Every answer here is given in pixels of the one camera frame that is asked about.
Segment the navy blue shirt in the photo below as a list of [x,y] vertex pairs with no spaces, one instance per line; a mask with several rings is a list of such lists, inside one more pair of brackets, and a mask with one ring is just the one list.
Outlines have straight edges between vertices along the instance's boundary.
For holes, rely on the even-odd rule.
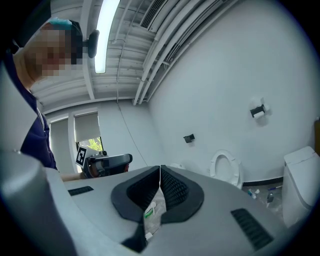
[[27,91],[27,89],[19,80],[12,54],[6,54],[4,63],[12,82],[15,84],[15,87],[37,115],[36,120],[24,139],[20,151],[26,155],[38,159],[44,167],[57,169],[54,154],[50,150],[49,127],[45,117],[42,115],[44,122],[43,129],[43,125],[37,110],[37,99],[29,91]]

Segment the black baseboard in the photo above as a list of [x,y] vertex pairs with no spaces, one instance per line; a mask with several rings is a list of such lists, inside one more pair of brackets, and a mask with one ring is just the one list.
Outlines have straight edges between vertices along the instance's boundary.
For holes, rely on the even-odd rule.
[[242,186],[243,187],[264,186],[264,185],[280,183],[283,181],[284,181],[284,177],[279,177],[279,178],[272,178],[267,180],[244,182]]

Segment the ear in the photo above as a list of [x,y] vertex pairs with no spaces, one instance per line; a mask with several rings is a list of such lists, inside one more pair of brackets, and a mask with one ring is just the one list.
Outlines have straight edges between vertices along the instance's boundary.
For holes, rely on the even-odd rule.
[[43,27],[40,30],[53,30],[53,29],[54,29],[54,25],[47,22],[46,24],[43,25]]

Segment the green object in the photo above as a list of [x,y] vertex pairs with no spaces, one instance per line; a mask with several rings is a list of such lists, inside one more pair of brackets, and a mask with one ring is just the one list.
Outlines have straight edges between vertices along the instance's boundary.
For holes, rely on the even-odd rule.
[[147,217],[150,216],[153,212],[154,212],[154,209],[151,208],[150,211],[148,211],[148,212],[144,215],[144,218],[147,218]]

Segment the neck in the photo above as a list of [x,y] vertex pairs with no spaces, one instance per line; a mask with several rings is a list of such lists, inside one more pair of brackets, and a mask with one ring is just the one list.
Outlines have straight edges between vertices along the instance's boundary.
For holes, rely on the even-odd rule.
[[26,52],[13,56],[16,73],[22,85],[30,92],[32,85],[41,78],[36,72],[36,65],[29,60]]

